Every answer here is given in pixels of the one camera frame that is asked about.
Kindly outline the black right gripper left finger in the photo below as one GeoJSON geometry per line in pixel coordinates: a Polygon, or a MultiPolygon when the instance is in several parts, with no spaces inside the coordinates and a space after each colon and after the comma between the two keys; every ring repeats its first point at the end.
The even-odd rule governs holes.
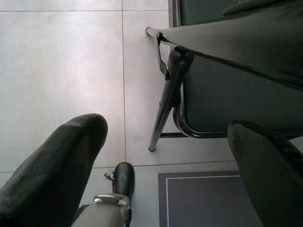
{"type": "Polygon", "coordinates": [[[71,226],[107,130],[96,113],[59,126],[2,186],[1,226],[71,226]]]}

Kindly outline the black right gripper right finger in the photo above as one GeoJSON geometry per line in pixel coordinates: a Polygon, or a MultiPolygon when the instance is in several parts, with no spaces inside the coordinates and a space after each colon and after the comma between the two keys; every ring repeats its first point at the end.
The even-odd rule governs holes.
{"type": "Polygon", "coordinates": [[[265,227],[303,225],[303,155],[283,135],[232,121],[228,143],[254,209],[265,227]]]}

